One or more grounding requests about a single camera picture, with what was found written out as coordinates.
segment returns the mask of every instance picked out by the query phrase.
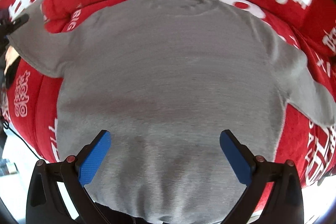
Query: metal bolt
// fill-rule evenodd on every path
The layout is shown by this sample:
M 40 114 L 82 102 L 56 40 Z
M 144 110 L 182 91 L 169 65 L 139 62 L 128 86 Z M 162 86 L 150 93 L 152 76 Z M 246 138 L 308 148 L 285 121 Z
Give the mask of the metal bolt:
M 75 156 L 69 156 L 69 157 L 67 157 L 67 162 L 69 162 L 69 163 L 74 162 L 75 159 L 76 159 Z
M 44 163 L 44 160 L 38 160 L 38 161 L 36 162 L 36 165 L 37 165 L 37 166 L 41 166 L 43 163 Z
M 292 160 L 286 160 L 286 163 L 289 165 L 289 166 L 294 166 L 294 162 Z
M 258 162 L 264 162 L 264 161 L 265 161 L 265 158 L 264 158 L 263 156 L 260 156 L 260 155 L 255 156 L 255 159 L 256 159 Z

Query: white surface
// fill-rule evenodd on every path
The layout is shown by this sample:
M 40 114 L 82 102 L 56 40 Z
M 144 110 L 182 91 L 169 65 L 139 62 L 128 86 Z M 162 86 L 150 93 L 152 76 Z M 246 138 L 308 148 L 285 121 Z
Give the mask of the white surface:
M 16 163 L 19 173 L 0 177 L 0 197 L 13 217 L 16 220 L 21 220 L 26 218 L 26 201 L 30 179 L 38 159 L 11 131 L 6 130 L 6 134 L 8 138 L 2 157 Z M 63 183 L 59 184 L 59 190 L 71 217 L 77 218 L 78 213 Z
M 16 163 L 19 174 L 0 177 L 0 196 L 14 218 L 21 220 L 25 218 L 30 178 L 37 158 L 13 133 L 7 130 L 6 134 L 8 138 L 2 157 Z M 58 186 L 71 217 L 73 219 L 77 218 L 78 213 L 64 184 L 58 183 Z M 321 186 L 317 186 L 317 183 L 315 183 L 303 189 L 302 195 L 305 223 L 312 224 L 328 210 L 336 197 L 336 176 L 326 178 Z

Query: gray t-shirt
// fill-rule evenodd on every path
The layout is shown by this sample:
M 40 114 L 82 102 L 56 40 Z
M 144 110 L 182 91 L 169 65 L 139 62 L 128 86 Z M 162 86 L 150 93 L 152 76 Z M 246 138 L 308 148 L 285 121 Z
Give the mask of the gray t-shirt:
M 128 0 L 50 34 L 36 1 L 9 37 L 24 60 L 63 77 L 61 160 L 101 129 L 112 147 L 92 198 L 151 223 L 216 223 L 242 194 L 219 146 L 230 129 L 273 160 L 287 103 L 321 126 L 335 103 L 304 53 L 264 22 L 218 0 Z

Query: black cable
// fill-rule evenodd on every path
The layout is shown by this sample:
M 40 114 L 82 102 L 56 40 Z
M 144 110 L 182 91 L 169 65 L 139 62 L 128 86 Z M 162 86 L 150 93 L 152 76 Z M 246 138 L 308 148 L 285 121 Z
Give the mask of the black cable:
M 29 150 L 35 155 L 35 157 L 40 160 L 41 157 L 39 157 L 30 147 L 29 145 L 25 142 L 25 140 L 23 138 L 21 138 L 21 136 L 19 136 L 14 130 L 11 129 L 11 127 L 9 126 L 9 122 L 4 118 L 4 116 L 0 117 L 2 126 L 4 129 L 9 129 L 12 133 L 14 133 L 14 135 L 16 135 L 16 137 L 18 137 L 20 140 L 23 141 L 23 143 L 26 145 L 26 147 L 29 148 Z

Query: blue gripper pad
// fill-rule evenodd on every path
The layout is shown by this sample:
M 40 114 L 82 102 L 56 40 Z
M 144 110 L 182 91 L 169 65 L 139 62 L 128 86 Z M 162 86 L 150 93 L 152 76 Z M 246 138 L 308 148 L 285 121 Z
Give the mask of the blue gripper pad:
M 79 167 L 78 180 L 82 187 L 91 183 L 110 147 L 111 134 L 110 132 L 105 131 L 101 139 Z
M 239 182 L 249 186 L 252 181 L 252 169 L 237 147 L 237 145 L 241 144 L 237 141 L 237 139 L 235 141 L 237 144 L 234 143 L 226 131 L 223 131 L 219 138 L 220 146 Z

